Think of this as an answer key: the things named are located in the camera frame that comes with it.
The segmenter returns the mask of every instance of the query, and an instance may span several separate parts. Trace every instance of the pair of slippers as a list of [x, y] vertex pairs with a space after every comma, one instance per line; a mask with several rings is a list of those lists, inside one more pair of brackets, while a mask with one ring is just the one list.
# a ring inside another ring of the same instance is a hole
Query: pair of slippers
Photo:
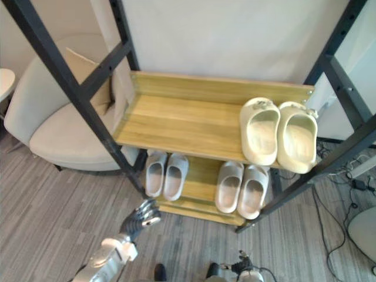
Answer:
[[241, 145], [251, 163], [276, 159], [287, 170], [307, 173], [316, 160], [317, 112], [296, 102], [279, 107], [267, 98], [249, 100], [240, 111]]
[[155, 151], [146, 161], [146, 188], [149, 197], [158, 197], [162, 190], [163, 196], [168, 201], [177, 200], [183, 191], [189, 162], [188, 159], [174, 153], [169, 157], [165, 176], [167, 153]]
[[219, 170], [216, 206], [223, 213], [237, 211], [246, 219], [260, 214], [268, 188], [269, 176], [261, 166], [226, 162]]

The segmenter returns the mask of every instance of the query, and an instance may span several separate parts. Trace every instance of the black shoe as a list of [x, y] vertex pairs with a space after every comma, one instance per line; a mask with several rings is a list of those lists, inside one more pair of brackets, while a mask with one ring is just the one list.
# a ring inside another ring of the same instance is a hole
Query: black shoe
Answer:
[[154, 281], [167, 281], [166, 269], [162, 263], [159, 263], [154, 268]]
[[219, 276], [219, 265], [217, 263], [211, 263], [206, 273], [206, 278], [211, 276]]

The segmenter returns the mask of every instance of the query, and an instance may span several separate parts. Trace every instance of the floor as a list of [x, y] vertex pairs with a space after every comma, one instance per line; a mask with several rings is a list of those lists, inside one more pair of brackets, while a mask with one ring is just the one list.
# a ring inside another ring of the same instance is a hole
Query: floor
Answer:
[[[0, 280], [66, 282], [105, 237], [118, 232], [141, 198], [121, 173], [58, 172], [25, 146], [4, 153], [14, 143], [10, 135], [0, 140]], [[342, 221], [349, 187], [336, 186], [327, 177], [316, 187]], [[354, 197], [359, 211], [376, 205], [368, 191], [355, 191]], [[320, 209], [334, 246], [341, 233]], [[255, 265], [272, 270], [279, 282], [334, 281], [325, 265], [311, 190], [239, 235], [232, 226], [163, 214], [163, 221], [143, 231], [136, 242], [139, 256], [119, 281], [151, 278], [158, 262], [166, 265], [169, 281], [203, 281], [211, 261], [235, 263], [239, 250], [249, 253]], [[352, 243], [333, 254], [333, 265], [345, 281], [376, 281], [372, 262]], [[268, 274], [264, 278], [272, 281]]]

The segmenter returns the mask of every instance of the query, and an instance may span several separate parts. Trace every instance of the shoe rack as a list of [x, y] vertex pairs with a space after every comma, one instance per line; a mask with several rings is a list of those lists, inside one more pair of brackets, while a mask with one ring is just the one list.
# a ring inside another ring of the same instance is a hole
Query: shoe rack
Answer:
[[[241, 107], [255, 97], [277, 106], [304, 104], [313, 86], [148, 72], [131, 76], [136, 97], [113, 134], [116, 143], [189, 158], [182, 196], [173, 202], [157, 198], [160, 210], [241, 226], [244, 218], [218, 211], [214, 201], [223, 161], [249, 164], [241, 151]], [[282, 168], [277, 162], [271, 167]]]

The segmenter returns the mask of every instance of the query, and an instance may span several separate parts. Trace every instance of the metal rack post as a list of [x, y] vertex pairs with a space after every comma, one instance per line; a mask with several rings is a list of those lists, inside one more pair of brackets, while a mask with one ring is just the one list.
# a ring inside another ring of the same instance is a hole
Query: metal rack post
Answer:
[[132, 185], [142, 197], [147, 198], [143, 185], [135, 171], [135, 168], [143, 166], [146, 151], [140, 151], [135, 167], [132, 167], [120, 151], [120, 146], [113, 140], [111, 134], [90, 104], [91, 97], [112, 74], [113, 70], [125, 56], [130, 60], [131, 67], [138, 69], [135, 50], [130, 40], [130, 33], [125, 28], [127, 23], [122, 1], [110, 1], [114, 15], [120, 15], [118, 16], [120, 20], [116, 19], [116, 22], [121, 22], [117, 27], [122, 41], [106, 56], [81, 85], [78, 84], [30, 0], [2, 0], [2, 2], [74, 107], [119, 165], [120, 169], [129, 178]]
[[334, 56], [366, 1], [367, 0], [350, 0], [323, 51], [304, 82], [304, 84], [314, 85], [320, 75], [325, 73], [341, 106], [345, 110], [351, 126], [354, 129], [354, 133], [343, 141], [324, 160], [312, 168], [310, 172], [301, 175], [298, 180], [285, 190], [281, 189], [280, 180], [277, 179], [278, 176], [274, 171], [271, 171], [271, 184], [274, 199], [262, 208], [260, 215], [256, 219], [247, 220], [242, 226], [238, 226], [236, 233], [253, 226], [300, 193], [311, 188], [316, 177], [334, 171], [376, 140], [376, 115], [372, 116], [371, 111], [356, 90], [351, 79]]
[[[355, 132], [310, 172], [301, 175], [299, 179], [284, 190], [281, 187], [278, 170], [271, 170], [274, 199], [261, 210], [258, 218], [248, 220], [242, 226], [238, 226], [237, 233], [252, 226], [310, 188], [316, 177], [337, 169], [376, 139], [376, 115], [372, 116], [355, 86], [334, 57], [336, 50], [366, 1], [350, 0], [329, 41], [305, 80], [305, 84], [314, 85], [323, 72], [327, 75]], [[86, 123], [94, 131], [121, 170], [126, 173], [134, 187], [143, 197], [146, 197], [145, 190], [135, 172], [135, 169], [143, 169], [147, 157], [146, 150], [140, 151], [136, 163], [132, 167], [120, 151], [120, 146], [113, 140], [90, 104], [90, 98], [125, 56], [128, 59], [130, 68], [139, 70], [122, 0], [109, 0], [119, 30], [121, 43], [108, 54], [81, 85], [77, 83], [30, 0], [2, 0], [2, 2]]]

